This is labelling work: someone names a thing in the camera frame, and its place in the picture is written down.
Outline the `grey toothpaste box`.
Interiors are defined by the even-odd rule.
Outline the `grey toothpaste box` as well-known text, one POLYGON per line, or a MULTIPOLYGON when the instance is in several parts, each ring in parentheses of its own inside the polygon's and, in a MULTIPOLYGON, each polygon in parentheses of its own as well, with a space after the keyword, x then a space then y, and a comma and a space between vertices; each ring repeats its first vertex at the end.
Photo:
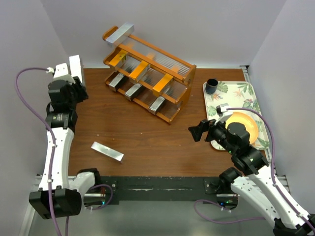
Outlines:
POLYGON ((114 26, 103 34, 103 40, 112 48, 123 43, 134 32, 134 24, 126 22, 122 26, 114 26))

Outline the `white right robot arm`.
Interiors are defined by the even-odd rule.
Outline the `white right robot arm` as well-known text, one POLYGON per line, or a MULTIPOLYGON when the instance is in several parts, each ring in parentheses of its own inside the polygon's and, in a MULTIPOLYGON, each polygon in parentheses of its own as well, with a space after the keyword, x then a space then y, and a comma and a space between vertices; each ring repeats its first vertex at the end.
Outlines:
POLYGON ((206 133, 207 142, 216 141, 231 154, 234 167, 220 174, 219 188, 244 198, 269 222, 274 235, 306 236, 315 231, 314 214, 292 198, 267 159, 250 145, 250 134, 243 124, 202 120, 188 130, 195 142, 206 133))

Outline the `orange toothpaste box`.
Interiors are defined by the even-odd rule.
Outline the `orange toothpaste box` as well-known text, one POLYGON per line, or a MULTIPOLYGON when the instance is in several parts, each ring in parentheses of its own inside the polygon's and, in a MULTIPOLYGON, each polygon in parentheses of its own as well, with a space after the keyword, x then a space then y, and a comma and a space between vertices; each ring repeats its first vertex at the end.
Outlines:
POLYGON ((109 66, 117 71, 119 68, 122 67, 126 58, 128 56, 128 52, 125 50, 120 50, 110 61, 109 66))
POLYGON ((138 83, 140 79, 146 74, 150 64, 146 61, 141 61, 136 68, 129 74, 129 79, 132 83, 138 83))
POLYGON ((159 97, 162 95, 164 88, 173 80, 173 76, 165 74, 152 88, 153 95, 159 97))

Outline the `black toothpaste box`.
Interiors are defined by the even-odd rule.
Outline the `black toothpaste box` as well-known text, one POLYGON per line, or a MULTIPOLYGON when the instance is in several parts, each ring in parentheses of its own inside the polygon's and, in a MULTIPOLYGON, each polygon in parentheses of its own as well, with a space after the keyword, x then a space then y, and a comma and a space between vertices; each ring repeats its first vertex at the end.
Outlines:
POLYGON ((132 101, 134 98, 136 98, 143 90, 145 87, 141 85, 140 83, 134 84, 131 88, 129 88, 125 92, 125 98, 129 101, 132 101))

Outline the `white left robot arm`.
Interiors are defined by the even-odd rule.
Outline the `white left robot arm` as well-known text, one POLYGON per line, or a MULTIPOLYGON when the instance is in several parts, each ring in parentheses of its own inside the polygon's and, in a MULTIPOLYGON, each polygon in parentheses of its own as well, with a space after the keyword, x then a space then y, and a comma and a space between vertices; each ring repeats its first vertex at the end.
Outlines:
POLYGON ((69 154, 77 122, 76 106, 88 99, 85 86, 78 77, 74 82, 55 80, 48 85, 50 103, 46 107, 47 154, 38 190, 29 194, 29 203, 43 218, 50 219, 50 206, 55 217, 78 215, 84 194, 101 183, 96 168, 80 170, 68 179, 69 154))

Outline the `chrome silver toothpaste box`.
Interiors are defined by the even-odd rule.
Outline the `chrome silver toothpaste box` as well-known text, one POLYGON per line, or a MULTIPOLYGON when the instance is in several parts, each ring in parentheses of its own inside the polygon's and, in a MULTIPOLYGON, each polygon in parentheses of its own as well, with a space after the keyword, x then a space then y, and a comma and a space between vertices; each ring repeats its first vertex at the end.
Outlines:
POLYGON ((160 96, 158 97, 148 108, 149 112, 153 115, 156 115, 157 112, 163 107, 165 98, 160 96))

